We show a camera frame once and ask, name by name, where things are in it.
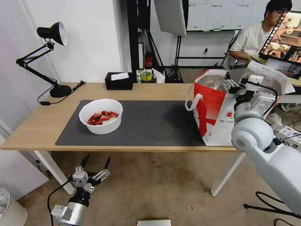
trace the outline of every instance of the black desk lamp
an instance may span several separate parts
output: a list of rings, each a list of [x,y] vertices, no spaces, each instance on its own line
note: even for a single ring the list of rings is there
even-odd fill
[[[50,90],[50,96],[59,98],[59,97],[64,97],[64,96],[70,95],[72,90],[69,86],[60,85],[53,78],[49,78],[46,75],[43,75],[28,66],[28,64],[31,63],[32,61],[35,61],[36,59],[53,51],[54,43],[51,41],[51,39],[53,39],[54,41],[56,41],[57,43],[59,43],[63,46],[67,45],[67,36],[66,36],[65,28],[64,28],[62,22],[57,22],[54,25],[52,25],[50,28],[38,27],[37,33],[41,38],[44,38],[47,43],[44,46],[42,46],[41,48],[38,48],[37,50],[33,51],[32,53],[24,56],[23,58],[17,59],[16,60],[17,65],[25,68],[26,70],[30,71],[31,73],[39,76],[40,78],[42,78],[45,81],[52,84],[53,88]],[[38,52],[46,47],[49,48],[49,50],[47,50],[46,52],[44,52],[38,56],[32,56],[36,52]]]

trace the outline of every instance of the bag handle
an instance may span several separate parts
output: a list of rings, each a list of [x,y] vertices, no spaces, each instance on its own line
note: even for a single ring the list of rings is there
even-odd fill
[[[203,96],[202,96],[201,94],[197,94],[197,95],[194,97],[194,100],[193,100],[193,102],[192,102],[191,107],[189,108],[189,107],[187,106],[188,99],[189,99],[189,94],[190,94],[190,92],[191,92],[193,86],[194,86],[194,83],[191,85],[191,87],[189,88],[189,90],[188,90],[188,92],[187,92],[187,94],[186,94],[185,108],[186,108],[187,111],[192,111],[192,110],[194,110],[194,109],[197,107],[197,104],[198,104],[199,100],[200,100],[200,99],[201,99],[201,100],[203,99]]]

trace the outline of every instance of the white bowl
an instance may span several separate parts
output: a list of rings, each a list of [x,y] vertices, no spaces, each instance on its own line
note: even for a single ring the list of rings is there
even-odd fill
[[[119,116],[117,118],[111,118],[108,121],[103,121],[102,125],[89,125],[88,120],[95,113],[101,113],[102,111],[114,111]],[[79,120],[92,132],[95,134],[108,134],[115,131],[121,124],[121,114],[123,108],[121,103],[116,100],[111,99],[100,99],[94,100],[86,104],[82,110],[79,112]]]

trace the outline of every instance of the person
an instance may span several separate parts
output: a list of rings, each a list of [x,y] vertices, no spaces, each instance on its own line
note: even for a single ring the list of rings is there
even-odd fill
[[[293,7],[291,0],[271,0],[264,13],[264,20],[243,30],[230,48],[230,56],[238,59],[233,69],[246,68],[252,61],[252,55],[258,55],[267,41],[272,29],[283,12]],[[274,108],[267,116],[266,122],[271,125],[282,125],[281,118]]]

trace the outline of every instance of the lamp base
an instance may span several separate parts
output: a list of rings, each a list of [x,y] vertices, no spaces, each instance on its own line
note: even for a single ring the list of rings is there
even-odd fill
[[[68,96],[70,95],[72,92],[72,89],[70,88],[70,86],[67,85],[56,85],[53,87],[53,89],[50,90],[50,96],[54,97],[54,98],[60,98],[60,97],[64,97],[64,96]]]

